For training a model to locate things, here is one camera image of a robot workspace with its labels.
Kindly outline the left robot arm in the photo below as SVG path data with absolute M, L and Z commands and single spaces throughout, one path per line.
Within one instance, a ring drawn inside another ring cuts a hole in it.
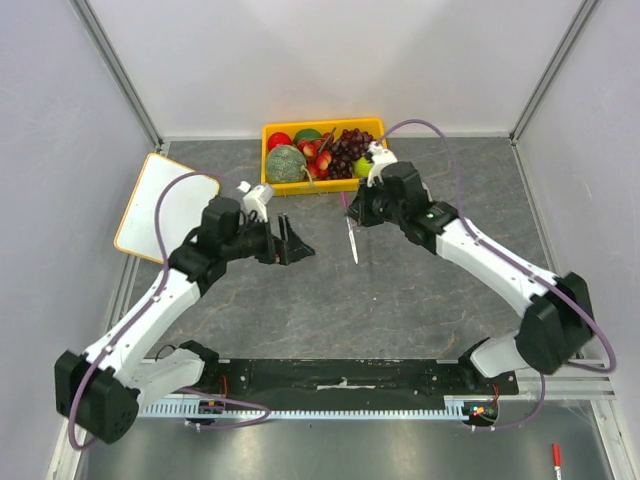
M 290 265 L 314 255 L 285 214 L 274 235 L 266 205 L 244 212 L 231 198 L 216 197 L 203 209 L 199 226 L 168 255 L 163 270 L 138 303 L 83 353 L 62 353 L 54 364 L 56 410 L 68 420 L 67 435 L 81 449 L 75 429 L 112 444 L 131 428 L 140 409 L 166 395 L 192 387 L 208 393 L 219 382 L 209 363 L 213 352 L 189 343 L 148 372 L 145 354 L 187 309 L 227 271 L 230 262 L 253 257 L 262 264 Z

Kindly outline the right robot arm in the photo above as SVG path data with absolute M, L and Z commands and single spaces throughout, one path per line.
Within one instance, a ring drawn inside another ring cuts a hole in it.
M 372 172 L 372 179 L 360 181 L 347 209 L 352 220 L 363 227 L 398 226 L 411 243 L 476 277 L 521 317 L 517 332 L 483 340 L 466 352 L 469 362 L 457 371 L 465 391 L 481 393 L 511 370 L 552 375 L 593 338 L 591 299 L 581 276 L 558 276 L 499 245 L 454 206 L 433 200 L 409 162 Z

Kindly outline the yellow framed whiteboard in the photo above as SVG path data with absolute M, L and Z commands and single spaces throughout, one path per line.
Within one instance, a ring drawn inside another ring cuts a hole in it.
M 200 224 L 219 182 L 205 175 L 185 176 L 191 172 L 157 153 L 147 156 L 113 240 L 117 250 L 160 264 L 160 248 L 171 253 Z

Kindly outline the white marker with magenta cap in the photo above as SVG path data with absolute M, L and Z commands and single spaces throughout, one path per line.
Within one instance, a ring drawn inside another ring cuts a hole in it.
M 352 220 L 347 215 L 347 209 L 348 209 L 347 195 L 346 195 L 346 192 L 344 191 L 341 192 L 340 195 L 341 195 L 342 206 L 344 209 L 344 217 L 345 217 L 345 222 L 346 222 L 346 227 L 348 232 L 347 234 L 348 234 L 348 239 L 349 239 L 350 248 L 352 252 L 352 257 L 353 257 L 354 263 L 358 265 L 359 255 L 358 255 L 358 250 L 357 250 L 357 245 L 355 240 L 354 228 L 353 228 Z

